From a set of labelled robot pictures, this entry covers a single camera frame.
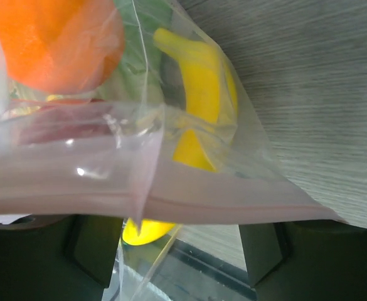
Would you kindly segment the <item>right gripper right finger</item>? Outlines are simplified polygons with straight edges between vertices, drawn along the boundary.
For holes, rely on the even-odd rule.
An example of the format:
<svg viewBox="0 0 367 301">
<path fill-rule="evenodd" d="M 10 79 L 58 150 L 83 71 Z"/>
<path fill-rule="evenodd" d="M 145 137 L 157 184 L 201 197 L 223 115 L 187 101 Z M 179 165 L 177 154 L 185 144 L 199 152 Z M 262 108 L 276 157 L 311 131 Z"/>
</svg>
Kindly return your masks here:
<svg viewBox="0 0 367 301">
<path fill-rule="evenodd" d="M 239 230 L 258 300 L 367 300 L 367 229 L 320 220 Z"/>
</svg>

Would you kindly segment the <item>orange toy orange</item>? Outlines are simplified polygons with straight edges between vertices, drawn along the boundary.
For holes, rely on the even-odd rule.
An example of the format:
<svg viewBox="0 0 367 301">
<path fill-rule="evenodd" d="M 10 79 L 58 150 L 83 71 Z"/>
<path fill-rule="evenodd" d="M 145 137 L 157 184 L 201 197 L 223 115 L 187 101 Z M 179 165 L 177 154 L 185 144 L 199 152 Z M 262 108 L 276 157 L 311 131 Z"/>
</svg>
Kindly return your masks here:
<svg viewBox="0 0 367 301">
<path fill-rule="evenodd" d="M 94 90 L 117 68 L 124 48 L 113 1 L 0 1 L 0 70 L 27 87 Z"/>
</svg>

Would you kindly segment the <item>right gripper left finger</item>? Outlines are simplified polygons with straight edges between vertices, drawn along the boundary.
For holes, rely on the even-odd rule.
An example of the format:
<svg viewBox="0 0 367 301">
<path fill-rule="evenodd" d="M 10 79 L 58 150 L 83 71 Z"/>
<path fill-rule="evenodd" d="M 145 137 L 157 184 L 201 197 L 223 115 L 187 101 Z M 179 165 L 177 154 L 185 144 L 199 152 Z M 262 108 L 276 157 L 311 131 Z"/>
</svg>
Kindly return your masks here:
<svg viewBox="0 0 367 301">
<path fill-rule="evenodd" d="M 101 300 L 122 219 L 28 215 L 0 224 L 0 300 Z"/>
</svg>

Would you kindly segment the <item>yellow toy banana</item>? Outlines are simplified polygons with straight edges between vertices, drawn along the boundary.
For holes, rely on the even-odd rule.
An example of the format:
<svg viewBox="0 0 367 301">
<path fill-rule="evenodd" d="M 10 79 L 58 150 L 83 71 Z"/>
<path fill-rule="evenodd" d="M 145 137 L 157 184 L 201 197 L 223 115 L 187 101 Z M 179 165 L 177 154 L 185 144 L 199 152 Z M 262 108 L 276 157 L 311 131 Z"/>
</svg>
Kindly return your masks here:
<svg viewBox="0 0 367 301">
<path fill-rule="evenodd" d="M 184 108 L 165 106 L 159 160 L 141 221 L 128 219 L 122 239 L 132 246 L 156 241 L 178 224 L 223 221 L 233 194 L 222 173 L 237 131 L 238 93 L 230 64 L 209 39 L 155 30 L 157 51 L 180 74 Z"/>
</svg>

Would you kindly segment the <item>clear zip top bag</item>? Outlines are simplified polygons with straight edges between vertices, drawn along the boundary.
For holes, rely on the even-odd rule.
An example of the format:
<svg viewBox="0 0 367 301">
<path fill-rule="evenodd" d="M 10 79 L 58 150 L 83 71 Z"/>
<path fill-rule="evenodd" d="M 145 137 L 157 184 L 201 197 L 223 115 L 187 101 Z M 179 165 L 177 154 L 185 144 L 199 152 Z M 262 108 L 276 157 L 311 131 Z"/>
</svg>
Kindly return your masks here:
<svg viewBox="0 0 367 301">
<path fill-rule="evenodd" d="M 192 40 L 213 41 L 170 2 L 173 14 L 166 29 Z M 237 86 L 238 119 L 221 168 L 233 178 L 233 194 L 223 221 L 212 224 L 337 219 L 331 208 L 277 170 L 265 132 L 228 62 Z M 122 225 L 128 219 L 141 221 L 162 148 L 164 108 L 184 108 L 183 97 L 174 95 L 183 89 L 180 74 L 164 55 L 160 75 L 164 101 L 150 104 L 104 100 L 97 95 L 101 85 L 77 94 L 42 92 L 0 70 L 0 224 L 28 215 L 107 216 L 122 219 Z M 19 131 L 39 109 L 95 99 L 113 105 L 112 115 L 106 118 L 110 135 L 18 143 Z"/>
</svg>

